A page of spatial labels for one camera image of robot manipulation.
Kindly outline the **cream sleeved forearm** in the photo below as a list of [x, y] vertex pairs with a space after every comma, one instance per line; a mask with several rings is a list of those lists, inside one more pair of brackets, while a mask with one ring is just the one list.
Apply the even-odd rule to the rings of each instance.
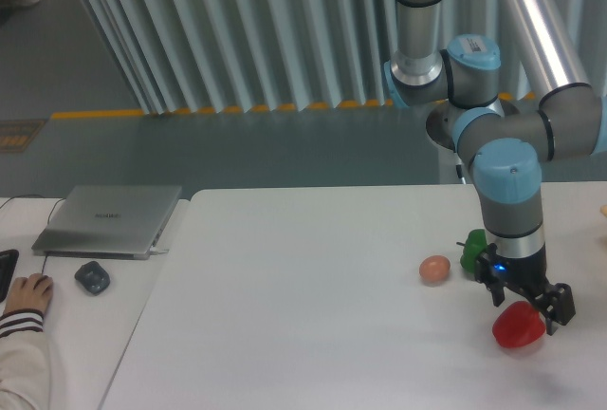
[[50, 357], [44, 315], [20, 309], [1, 317], [1, 408], [48, 409]]

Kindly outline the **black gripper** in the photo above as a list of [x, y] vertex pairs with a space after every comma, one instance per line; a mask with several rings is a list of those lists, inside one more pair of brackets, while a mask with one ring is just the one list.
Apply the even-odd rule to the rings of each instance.
[[475, 261], [474, 278], [486, 286], [492, 303], [499, 307], [505, 300], [505, 289], [523, 296], [543, 315], [546, 333], [552, 336], [557, 325], [566, 326], [576, 315], [571, 287], [550, 284], [546, 277], [546, 247], [523, 258], [506, 258], [491, 243]]

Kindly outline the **person's hand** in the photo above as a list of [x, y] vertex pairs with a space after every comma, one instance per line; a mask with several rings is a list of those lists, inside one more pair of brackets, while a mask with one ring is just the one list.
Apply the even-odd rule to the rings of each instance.
[[3, 314], [19, 311], [46, 315], [53, 296], [53, 279], [41, 273], [18, 277], [9, 289]]

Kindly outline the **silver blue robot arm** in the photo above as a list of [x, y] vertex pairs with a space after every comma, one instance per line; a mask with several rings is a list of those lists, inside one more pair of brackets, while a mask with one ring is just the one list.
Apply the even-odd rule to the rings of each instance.
[[477, 34], [440, 48], [442, 1], [395, 0], [398, 40], [384, 66], [386, 87], [400, 107], [448, 104], [441, 130], [477, 191], [485, 226], [476, 281], [495, 305], [510, 290], [547, 327], [564, 326], [576, 309], [571, 288], [546, 276], [541, 165], [604, 152], [606, 101], [589, 84], [554, 0], [499, 0], [539, 98], [534, 112], [507, 114], [498, 99], [499, 48]]

